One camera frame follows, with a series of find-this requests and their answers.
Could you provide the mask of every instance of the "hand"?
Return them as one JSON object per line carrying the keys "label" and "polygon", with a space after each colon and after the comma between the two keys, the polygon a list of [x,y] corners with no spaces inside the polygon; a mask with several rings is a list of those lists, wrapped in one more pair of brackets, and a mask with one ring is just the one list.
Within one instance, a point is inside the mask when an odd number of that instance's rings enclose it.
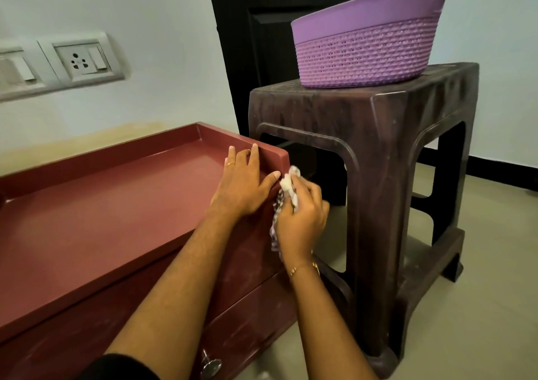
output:
{"label": "hand", "polygon": [[230,146],[224,161],[224,174],[211,200],[211,207],[230,214],[238,221],[254,213],[267,199],[271,187],[280,178],[280,172],[270,173],[260,183],[260,154],[257,144],[239,153]]}
{"label": "hand", "polygon": [[312,262],[312,251],[329,214],[329,203],[321,199],[321,188],[299,176],[292,176],[293,187],[299,199],[299,208],[293,213],[289,195],[278,216],[277,236],[286,269]]}

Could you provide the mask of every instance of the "white wall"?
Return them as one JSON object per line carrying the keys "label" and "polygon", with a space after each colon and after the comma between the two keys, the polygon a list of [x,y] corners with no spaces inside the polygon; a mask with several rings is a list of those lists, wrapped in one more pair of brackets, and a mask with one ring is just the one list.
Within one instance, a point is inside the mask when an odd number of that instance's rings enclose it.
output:
{"label": "white wall", "polygon": [[129,78],[0,103],[0,173],[32,165],[7,152],[96,132],[129,139],[196,121],[237,131],[211,0],[0,0],[0,39],[88,30],[119,45]]}
{"label": "white wall", "polygon": [[431,64],[481,65],[471,154],[538,167],[538,0],[447,0]]}

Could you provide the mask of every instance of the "rag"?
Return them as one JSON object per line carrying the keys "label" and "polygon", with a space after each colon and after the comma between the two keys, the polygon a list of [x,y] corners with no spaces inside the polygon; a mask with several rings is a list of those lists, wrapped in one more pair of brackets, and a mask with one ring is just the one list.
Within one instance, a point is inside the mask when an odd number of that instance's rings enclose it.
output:
{"label": "rag", "polygon": [[271,236],[271,250],[275,252],[278,251],[280,259],[282,259],[282,254],[280,253],[280,246],[278,244],[276,226],[277,226],[278,216],[280,212],[282,211],[282,208],[284,207],[284,193],[289,194],[289,197],[292,200],[294,213],[297,211],[297,208],[299,206],[299,198],[297,197],[297,193],[295,192],[295,189],[293,188],[292,177],[291,177],[292,174],[300,176],[301,171],[297,168],[297,166],[291,166],[289,168],[288,173],[286,173],[284,177],[282,178],[282,180],[280,180],[280,190],[277,195],[277,200],[273,204],[273,209],[274,209],[273,224],[271,225],[271,229],[269,230],[269,235]]}

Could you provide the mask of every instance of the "switch plate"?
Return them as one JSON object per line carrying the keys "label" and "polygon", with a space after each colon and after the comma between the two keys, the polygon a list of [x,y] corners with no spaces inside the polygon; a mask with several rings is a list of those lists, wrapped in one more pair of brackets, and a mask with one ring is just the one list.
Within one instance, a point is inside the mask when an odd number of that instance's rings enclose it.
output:
{"label": "switch plate", "polygon": [[60,87],[58,77],[35,40],[0,41],[0,101]]}
{"label": "switch plate", "polygon": [[[38,43],[65,87],[125,78],[108,36],[104,32],[42,37],[38,38]],[[99,51],[102,61],[96,61],[98,56],[94,49]]]}

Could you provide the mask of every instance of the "black baseboard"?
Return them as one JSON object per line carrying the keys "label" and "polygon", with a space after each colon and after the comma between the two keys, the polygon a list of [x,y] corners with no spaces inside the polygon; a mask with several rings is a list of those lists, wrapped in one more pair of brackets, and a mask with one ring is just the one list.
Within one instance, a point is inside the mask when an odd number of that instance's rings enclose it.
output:
{"label": "black baseboard", "polygon": [[[435,166],[437,150],[430,147],[423,148],[417,162]],[[538,169],[535,167],[469,156],[467,174],[538,192]]]}

